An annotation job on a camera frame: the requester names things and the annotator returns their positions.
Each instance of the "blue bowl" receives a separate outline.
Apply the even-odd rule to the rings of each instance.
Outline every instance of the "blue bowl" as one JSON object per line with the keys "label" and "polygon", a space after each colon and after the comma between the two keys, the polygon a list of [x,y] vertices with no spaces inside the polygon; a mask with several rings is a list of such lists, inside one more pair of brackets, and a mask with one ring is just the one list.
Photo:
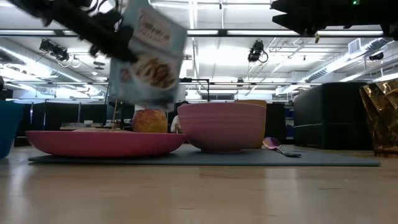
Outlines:
{"label": "blue bowl", "polygon": [[0,100],[0,159],[8,156],[24,105]]}

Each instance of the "wooden surface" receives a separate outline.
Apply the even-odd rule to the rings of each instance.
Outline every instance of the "wooden surface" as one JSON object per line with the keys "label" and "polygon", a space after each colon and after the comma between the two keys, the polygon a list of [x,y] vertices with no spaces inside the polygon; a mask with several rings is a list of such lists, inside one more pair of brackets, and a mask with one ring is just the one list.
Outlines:
{"label": "wooden surface", "polygon": [[398,160],[381,167],[28,165],[0,160],[0,223],[398,223]]}

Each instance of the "plate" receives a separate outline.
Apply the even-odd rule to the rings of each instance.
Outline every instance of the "plate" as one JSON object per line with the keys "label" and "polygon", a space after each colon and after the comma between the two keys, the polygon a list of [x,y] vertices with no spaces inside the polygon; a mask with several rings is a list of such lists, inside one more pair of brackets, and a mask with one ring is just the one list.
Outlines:
{"label": "plate", "polygon": [[178,149],[184,134],[27,131],[38,150],[55,156],[136,157],[159,156]]}

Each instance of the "apple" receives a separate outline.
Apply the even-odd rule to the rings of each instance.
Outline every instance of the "apple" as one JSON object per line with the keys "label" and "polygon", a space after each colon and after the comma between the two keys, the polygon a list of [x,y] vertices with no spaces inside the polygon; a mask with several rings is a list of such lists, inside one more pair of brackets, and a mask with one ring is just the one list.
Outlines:
{"label": "apple", "polygon": [[167,133],[167,118],[162,110],[137,110],[131,127],[138,133]]}

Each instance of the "gold foil bag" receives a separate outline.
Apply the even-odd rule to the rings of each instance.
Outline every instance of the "gold foil bag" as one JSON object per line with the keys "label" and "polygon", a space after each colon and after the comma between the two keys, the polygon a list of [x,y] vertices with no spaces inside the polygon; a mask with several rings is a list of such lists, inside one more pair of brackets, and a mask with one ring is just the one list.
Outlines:
{"label": "gold foil bag", "polygon": [[360,93],[375,155],[398,158],[398,79],[362,86]]}

